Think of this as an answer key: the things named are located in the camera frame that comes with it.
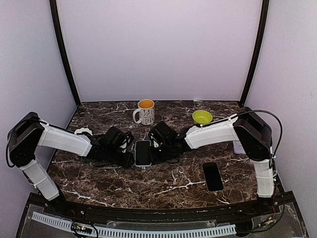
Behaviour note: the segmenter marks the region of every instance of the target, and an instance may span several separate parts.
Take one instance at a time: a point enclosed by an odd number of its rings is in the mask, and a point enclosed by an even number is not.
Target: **black smartphone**
[[[222,179],[216,162],[203,163],[203,170],[209,192],[223,190]]]
[[[147,167],[152,164],[152,157],[150,151],[151,141],[138,140],[135,142],[135,166]]]

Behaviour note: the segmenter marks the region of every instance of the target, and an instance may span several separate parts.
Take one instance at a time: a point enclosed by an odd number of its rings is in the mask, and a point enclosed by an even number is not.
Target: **black metal post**
[[[254,77],[254,72],[255,72],[256,67],[257,67],[257,63],[258,63],[258,59],[259,59],[259,55],[260,55],[260,50],[261,50],[261,45],[262,45],[262,40],[263,40],[263,35],[264,35],[264,30],[265,30],[268,4],[269,4],[269,0],[263,0],[256,44],[254,46],[254,51],[253,51],[253,55],[252,55],[252,60],[251,60],[247,80],[246,80],[246,83],[244,85],[244,89],[243,89],[241,99],[239,102],[239,105],[242,107],[244,106],[246,99],[248,97],[251,83],[252,83],[252,80]]]
[[[62,35],[60,22],[59,22],[56,0],[50,0],[50,5],[51,5],[52,19],[53,19],[53,24],[54,24],[54,29],[55,29],[55,34],[56,34],[56,39],[57,39],[57,44],[58,44],[61,60],[64,65],[64,69],[65,69],[65,73],[66,73],[66,77],[68,80],[71,93],[73,95],[76,105],[79,106],[81,102],[80,102],[80,98],[76,89],[73,75],[70,70],[69,61],[67,58],[67,53],[66,53],[63,35]]]

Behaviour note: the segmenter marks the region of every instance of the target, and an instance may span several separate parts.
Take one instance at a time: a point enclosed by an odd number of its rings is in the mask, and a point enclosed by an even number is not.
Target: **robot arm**
[[[39,119],[36,113],[26,115],[8,134],[11,162],[20,168],[48,201],[62,196],[54,181],[35,156],[37,146],[46,146],[94,159],[110,159],[128,166],[132,154],[126,147],[132,142],[130,133],[111,127],[105,135],[93,137],[88,132],[72,133]]]
[[[240,113],[249,112],[242,108]],[[240,140],[247,156],[252,160],[258,183],[258,197],[271,198],[274,194],[271,128],[255,113],[234,114],[226,119],[206,125],[195,125],[179,134],[164,122],[158,123],[149,133],[159,158],[197,149],[205,145]]]

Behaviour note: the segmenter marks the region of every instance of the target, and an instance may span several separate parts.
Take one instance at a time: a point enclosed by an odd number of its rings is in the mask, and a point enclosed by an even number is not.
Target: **marble tabletop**
[[[111,126],[148,139],[151,126],[132,120],[137,102],[83,103],[68,129],[88,127],[104,134]],[[165,121],[176,131],[192,125],[195,110],[209,111],[219,120],[239,111],[236,102],[155,102],[156,121]],[[220,192],[208,192],[202,163],[217,162],[224,184]],[[69,201],[137,209],[180,209],[233,204],[256,199],[252,162],[233,153],[232,142],[208,145],[184,153],[178,164],[162,163],[128,169],[57,151],[48,170]]]

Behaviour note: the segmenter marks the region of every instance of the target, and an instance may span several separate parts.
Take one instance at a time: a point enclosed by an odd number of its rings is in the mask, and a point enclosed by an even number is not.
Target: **mug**
[[[133,121],[137,124],[151,125],[155,120],[154,102],[150,99],[143,99],[138,102],[138,109],[133,112]]]

